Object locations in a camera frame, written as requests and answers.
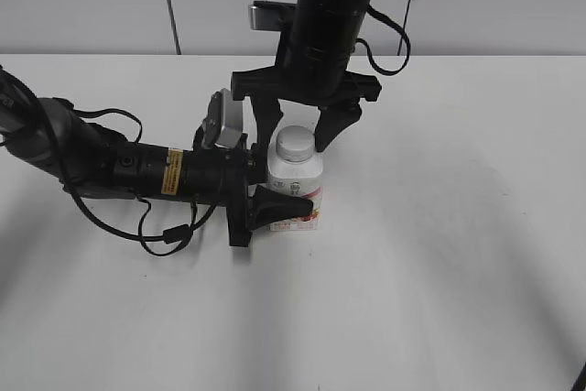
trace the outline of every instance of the black cable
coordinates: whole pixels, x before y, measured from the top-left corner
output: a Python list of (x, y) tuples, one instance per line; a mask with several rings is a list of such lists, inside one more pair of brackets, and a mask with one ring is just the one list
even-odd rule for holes
[(222, 169), (222, 174), (220, 175), (220, 183), (218, 184), (218, 191), (216, 192), (216, 198), (212, 202), (212, 204), (208, 207), (208, 210), (201, 216), (201, 218), (197, 222), (195, 222), (195, 218), (197, 217), (198, 206), (195, 203), (195, 201), (191, 202), (191, 223), (189, 224), (189, 226), (187, 228), (187, 230), (189, 232), (186, 233), (185, 228), (183, 226), (179, 226), (178, 228), (173, 228), (173, 229), (179, 230), (179, 232), (183, 235), (183, 238), (181, 240), (181, 243), (179, 243), (175, 248), (171, 249), (168, 252), (164, 252), (164, 253), (157, 253), (157, 252), (153, 251), (150, 248), (150, 246), (144, 240), (142, 240), (145, 219), (148, 216), (148, 214), (150, 213), (153, 205), (147, 199), (143, 199), (141, 196), (137, 195), (136, 199), (138, 201), (146, 204), (146, 206), (147, 206), (145, 213), (143, 213), (142, 217), (140, 218), (140, 222), (138, 222), (138, 236), (141, 238), (140, 244), (143, 247), (143, 249), (153, 256), (170, 256), (170, 255), (176, 254), (177, 252), (185, 249), (189, 245), (191, 238), (193, 237), (193, 233), (195, 231), (197, 231), (198, 229), (200, 229), (208, 220), (210, 220), (210, 217), (212, 217), (213, 212), (217, 208), (218, 203), (220, 202), (220, 195), (222, 194), (223, 178), (224, 178), (224, 170)]
[(68, 109), (71, 112), (74, 112), (77, 116), (79, 116), (80, 118), (83, 118), (83, 119), (96, 119), (96, 118), (100, 118), (102, 116), (106, 116), (107, 114), (120, 114), (121, 116), (125, 116), (126, 118), (132, 119), (135, 123), (138, 124), (138, 135), (136, 136), (136, 139), (134, 142), (140, 142), (140, 139), (143, 137), (143, 123), (142, 123), (142, 121), (140, 119), (138, 119), (136, 116), (134, 116), (133, 114), (131, 114), (130, 112), (127, 112), (126, 110), (108, 108), (108, 109), (87, 112), (87, 111), (78, 110), (78, 109), (74, 108), (73, 103), (69, 100), (64, 99), (64, 98), (53, 98), (53, 100), (57, 101), (63, 107), (65, 107), (66, 109)]
[(584, 364), (580, 375), (576, 379), (576, 383), (571, 388), (571, 391), (584, 391), (586, 390), (586, 364)]
[(179, 34), (177, 32), (177, 23), (175, 22), (175, 13), (173, 12), (173, 4), (171, 0), (167, 0), (168, 16), (171, 20), (171, 32), (173, 33), (173, 41), (175, 42), (175, 53), (181, 55), (181, 46), (179, 44)]
[(145, 224), (145, 219), (148, 216), (148, 214), (150, 213), (151, 209), (153, 208), (153, 205), (150, 201), (148, 201), (147, 199), (143, 199), (140, 196), (136, 196), (136, 199), (147, 205), (145, 213), (142, 215), (142, 217), (140, 218), (140, 221), (138, 222), (139, 243), (145, 251), (147, 251), (152, 256), (170, 256), (170, 255), (176, 254), (177, 252), (185, 249), (188, 246), (188, 244), (191, 241), (191, 237), (193, 236), (193, 231), (191, 230), (191, 228), (193, 228), (193, 225), (195, 223), (195, 217), (197, 216), (197, 213), (198, 213), (198, 205), (194, 201), (191, 203), (191, 223), (189, 225), (190, 234), (186, 234), (183, 237), (183, 239), (181, 240), (181, 242), (177, 246), (175, 246), (173, 249), (171, 249), (170, 251), (158, 253), (158, 252), (153, 251), (150, 248), (150, 246), (148, 246), (147, 242), (145, 241), (145, 236), (143, 235), (143, 226)]
[(393, 19), (391, 19), (389, 16), (386, 16), (383, 13), (376, 11), (371, 6), (368, 6), (368, 9), (366, 10), (366, 12), (368, 13), (369, 16), (371, 16), (375, 20), (378, 20), (379, 22), (384, 23), (388, 27), (391, 27), (399, 36), (401, 36), (401, 38), (403, 40), (405, 40), (405, 47), (407, 48), (407, 54), (405, 55), (405, 60), (403, 61), (403, 65), (399, 69), (397, 69), (396, 71), (388, 71), (386, 69), (381, 68), (378, 64), (376, 64), (376, 61), (374, 61), (373, 52), (371, 51), (370, 46), (368, 45), (368, 42), (366, 42), (366, 40), (364, 40), (363, 38), (357, 38), (356, 43), (361, 43), (364, 45), (364, 47), (366, 48), (366, 55), (368, 56), (368, 60), (370, 61), (370, 64), (375, 71), (377, 71), (381, 75), (385, 75), (387, 77), (392, 77), (394, 75), (397, 75), (409, 63), (409, 59), (411, 57), (411, 40), (409, 39), (407, 32), (405, 32), (405, 30), (398, 23), (393, 21)]
[(130, 112), (127, 112), (126, 110), (110, 108), (110, 109), (98, 110), (95, 112), (85, 112), (83, 110), (77, 110), (77, 109), (73, 109), (72, 111), (76, 115), (78, 115), (80, 118), (83, 118), (83, 119), (96, 119), (96, 118), (105, 116), (107, 114), (120, 114), (120, 115), (125, 116), (129, 119), (132, 119), (135, 123), (138, 124), (138, 127), (139, 127), (138, 128), (138, 135), (136, 136), (136, 139), (134, 142), (140, 142), (140, 139), (143, 137), (143, 123), (140, 121), (140, 119), (138, 119), (136, 116), (134, 116)]
[[(141, 240), (141, 237), (139, 237), (138, 235), (126, 233), (124, 231), (116, 229), (113, 226), (110, 226), (109, 224), (104, 223), (103, 221), (98, 219), (93, 214), (93, 212), (90, 211), (90, 209), (87, 207), (87, 205), (81, 199), (81, 196), (77, 192), (75, 185), (72, 183), (71, 175), (67, 169), (67, 165), (65, 164), (63, 156), (60, 152), (59, 141), (57, 140), (57, 137), (55, 136), (55, 131), (53, 130), (53, 126), (51, 125), (51, 122), (50, 122), (49, 118), (47, 117), (47, 113), (45, 112), (45, 108), (43, 107), (43, 104), (41, 104), (41, 102), (37, 98), (37, 96), (30, 89), (28, 89), (28, 87), (21, 80), (19, 80), (17, 77), (11, 75), (10, 73), (8, 73), (6, 71), (4, 71), (4, 75), (6, 75), (6, 77), (13, 84), (15, 84), (16, 87), (18, 87), (18, 89), (20, 89), (20, 91), (22, 93), (24, 93), (27, 96), (30, 103), (35, 108), (37, 116), (38, 116), (40, 122), (42, 123), (42, 125), (44, 125), (45, 132), (47, 133), (47, 138), (49, 139), (51, 151), (53, 152), (53, 155), (57, 159), (57, 163), (60, 168), (61, 178), (63, 181), (63, 185), (65, 186), (65, 190), (71, 195), (71, 198), (73, 199), (73, 201), (75, 202), (77, 207), (80, 209), (80, 211), (93, 224), (95, 224), (99, 228), (102, 228), (107, 233), (110, 233), (110, 234), (115, 235), (120, 238), (124, 238), (125, 240), (139, 242)], [(145, 241), (151, 242), (151, 243), (162, 242), (162, 241), (165, 241), (165, 236), (164, 235), (146, 236), (146, 237), (143, 237), (143, 239)]]

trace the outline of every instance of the wire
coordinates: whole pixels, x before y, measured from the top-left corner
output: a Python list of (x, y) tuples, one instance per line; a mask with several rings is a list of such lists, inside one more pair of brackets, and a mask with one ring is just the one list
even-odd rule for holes
[(145, 241), (145, 236), (143, 235), (143, 226), (145, 224), (145, 220), (147, 219), (146, 217), (148, 216), (148, 214), (150, 213), (150, 211), (153, 208), (153, 205), (150, 201), (148, 201), (147, 199), (143, 199), (140, 196), (136, 196), (136, 199), (147, 205), (145, 213), (142, 215), (142, 217), (140, 218), (140, 221), (138, 222), (139, 243), (145, 251), (147, 251), (152, 256), (170, 256), (170, 255), (176, 254), (177, 252), (185, 249), (188, 246), (188, 244), (191, 241), (191, 237), (193, 236), (193, 231), (191, 230), (191, 228), (193, 228), (193, 225), (195, 223), (195, 217), (198, 214), (198, 205), (194, 201), (191, 202), (191, 223), (189, 225), (190, 233), (185, 234), (183, 239), (181, 240), (181, 242), (177, 246), (175, 246), (173, 249), (171, 249), (170, 251), (164, 252), (164, 253), (158, 253), (158, 252), (153, 251), (150, 248), (150, 246), (148, 246), (147, 242)]
[[(411, 2), (413, 0), (407, 0), (407, 8), (405, 9), (405, 16), (403, 17), (403, 29), (407, 31), (407, 19), (409, 17), (409, 12), (411, 11)], [(403, 48), (403, 39), (399, 40), (399, 48), (396, 51), (396, 55), (401, 55), (401, 49)]]
[(187, 228), (187, 232), (184, 228), (185, 225), (173, 228), (173, 230), (177, 230), (180, 234), (182, 234), (183, 238), (181, 240), (181, 243), (179, 243), (175, 248), (164, 253), (158, 253), (153, 251), (151, 247), (145, 242), (145, 240), (143, 240), (143, 227), (145, 224), (145, 220), (147, 219), (146, 217), (151, 212), (153, 205), (147, 199), (142, 198), (140, 195), (136, 195), (136, 199), (146, 205), (146, 211), (143, 213), (142, 217), (140, 218), (140, 221), (138, 222), (138, 237), (140, 238), (140, 244), (143, 247), (143, 249), (153, 256), (170, 256), (185, 249), (190, 243), (191, 238), (193, 237), (193, 233), (200, 229), (208, 220), (210, 220), (210, 217), (212, 217), (213, 212), (217, 208), (218, 203), (220, 201), (220, 195), (222, 193), (223, 179), (224, 170), (222, 169), (222, 174), (220, 175), (220, 183), (218, 184), (218, 191), (216, 192), (216, 198), (208, 207), (208, 210), (201, 216), (201, 218), (197, 222), (195, 222), (195, 218), (198, 214), (198, 205), (195, 201), (191, 201), (191, 223)]
[(96, 112), (84, 112), (83, 110), (77, 110), (77, 109), (73, 109), (72, 110), (76, 115), (78, 115), (80, 118), (83, 119), (95, 119), (95, 118), (99, 118), (101, 116), (105, 116), (107, 114), (120, 114), (122, 116), (125, 116), (127, 118), (132, 119), (135, 123), (138, 124), (138, 135), (136, 135), (136, 139), (134, 140), (135, 143), (140, 142), (140, 139), (143, 137), (143, 123), (140, 121), (140, 119), (138, 119), (136, 116), (134, 116), (133, 114), (131, 114), (130, 112), (127, 112), (126, 110), (122, 110), (122, 109), (103, 109), (103, 110), (98, 110)]
[(375, 20), (378, 20), (379, 22), (392, 28), (399, 36), (401, 36), (401, 38), (403, 40), (405, 40), (405, 47), (407, 48), (407, 54), (405, 56), (405, 60), (403, 61), (403, 65), (399, 69), (397, 69), (395, 71), (388, 71), (386, 69), (381, 68), (376, 63), (376, 61), (374, 61), (373, 52), (370, 49), (370, 46), (368, 45), (368, 42), (366, 40), (364, 40), (363, 38), (357, 38), (356, 43), (361, 43), (364, 45), (364, 47), (366, 48), (366, 55), (368, 56), (368, 60), (370, 61), (370, 64), (375, 71), (377, 71), (381, 75), (385, 75), (387, 77), (392, 77), (394, 75), (397, 75), (409, 63), (409, 59), (411, 57), (411, 40), (409, 40), (409, 36), (407, 35), (407, 32), (405, 32), (405, 30), (400, 25), (398, 25), (398, 23), (393, 21), (393, 19), (391, 19), (389, 16), (386, 16), (383, 13), (376, 11), (370, 5), (368, 6), (368, 9), (366, 10), (366, 12), (368, 13), (369, 16), (371, 16)]
[(108, 109), (86, 112), (86, 111), (78, 110), (78, 109), (74, 108), (73, 103), (69, 100), (64, 99), (64, 98), (53, 98), (53, 100), (57, 101), (63, 107), (70, 110), (71, 112), (74, 112), (77, 116), (79, 116), (80, 118), (83, 118), (83, 119), (97, 119), (102, 116), (106, 116), (107, 114), (120, 114), (121, 116), (125, 116), (126, 118), (132, 119), (135, 123), (138, 124), (138, 135), (136, 136), (136, 139), (134, 142), (135, 143), (140, 142), (140, 139), (143, 137), (143, 123), (142, 123), (142, 121), (140, 119), (138, 119), (136, 116), (134, 116), (133, 114), (131, 114), (130, 112), (127, 112), (126, 110), (108, 108)]

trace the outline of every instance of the bottle label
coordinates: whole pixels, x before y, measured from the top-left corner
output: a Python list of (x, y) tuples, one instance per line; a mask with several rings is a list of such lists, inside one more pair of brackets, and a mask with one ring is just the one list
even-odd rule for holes
[(320, 179), (304, 179), (299, 181), (296, 179), (269, 178), (267, 186), (270, 190), (313, 201), (313, 212), (310, 216), (271, 223), (271, 231), (311, 231), (318, 229), (321, 205), (320, 184)]

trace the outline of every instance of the white bottle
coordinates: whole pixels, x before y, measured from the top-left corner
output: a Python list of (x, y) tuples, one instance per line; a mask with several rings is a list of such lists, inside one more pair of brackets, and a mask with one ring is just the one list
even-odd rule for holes
[(313, 201), (313, 214), (306, 218), (271, 224), (271, 231), (308, 231), (318, 228), (323, 161), (315, 150), (313, 134), (305, 127), (282, 129), (268, 149), (267, 187), (275, 192)]

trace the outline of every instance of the white wall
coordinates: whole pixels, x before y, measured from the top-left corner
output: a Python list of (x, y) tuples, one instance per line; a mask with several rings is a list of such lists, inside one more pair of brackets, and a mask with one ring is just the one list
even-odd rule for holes
[[(272, 55), (273, 33), (248, 29), (252, 0), (173, 0), (184, 53)], [(373, 4), (402, 21), (407, 0)], [(586, 54), (586, 0), (413, 0), (417, 54)], [(0, 52), (173, 53), (165, 0), (0, 0)], [(392, 31), (367, 19), (376, 53)]]
[(0, 0), (0, 52), (174, 52), (165, 0)]

